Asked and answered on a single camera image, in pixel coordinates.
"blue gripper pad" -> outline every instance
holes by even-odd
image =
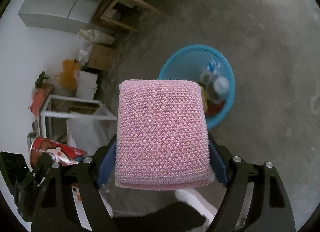
[[[106,153],[106,156],[103,158],[100,166],[99,166],[99,176],[97,179],[97,184],[101,187],[105,184],[115,167],[116,163],[116,146],[117,141],[115,140],[113,144],[110,146],[110,149]],[[209,139],[209,158],[210,158],[210,165],[214,172],[214,175],[218,182],[222,183],[224,186],[227,185],[229,182],[227,177],[227,167],[224,164],[222,158],[218,154],[216,148],[214,147],[213,143]]]
[[[214,147],[213,143],[209,139],[209,158],[210,165],[214,172],[217,181],[226,186],[229,182],[227,176],[227,167],[224,164],[221,156],[218,154],[217,149]]]
[[[96,180],[99,188],[108,181],[111,175],[111,172],[115,167],[116,147],[117,147],[117,140],[115,139],[113,144],[110,146],[110,149],[106,153],[106,156],[103,158],[102,162],[100,163],[99,176],[98,176],[98,179]]]

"cardboard box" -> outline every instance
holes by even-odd
[[[104,71],[110,70],[116,52],[115,49],[94,44],[87,67]]]

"sponge mesh texture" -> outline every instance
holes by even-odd
[[[130,80],[119,86],[115,184],[174,190],[212,176],[201,88],[183,80]]]

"white plastic bag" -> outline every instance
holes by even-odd
[[[80,30],[78,33],[79,37],[84,38],[89,41],[91,44],[100,43],[100,44],[112,44],[114,37],[102,33],[99,30]]]
[[[79,51],[77,61],[79,62],[80,67],[84,67],[84,65],[89,61],[91,52],[92,52],[93,44],[89,45],[86,49],[81,49]]]
[[[105,106],[99,107],[93,114],[112,116]],[[70,118],[67,120],[67,127],[76,147],[86,151],[87,155],[94,155],[98,148],[107,145],[112,138],[108,132],[109,122],[86,118]]]

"silver bolt head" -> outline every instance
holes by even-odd
[[[270,169],[273,168],[273,164],[271,162],[266,162],[266,166]]]
[[[52,164],[52,168],[57,169],[60,166],[60,163],[55,162]]]
[[[92,162],[92,158],[91,157],[86,157],[83,159],[84,163],[91,163]]]
[[[239,156],[234,156],[232,159],[235,163],[239,163],[242,161],[242,159]]]

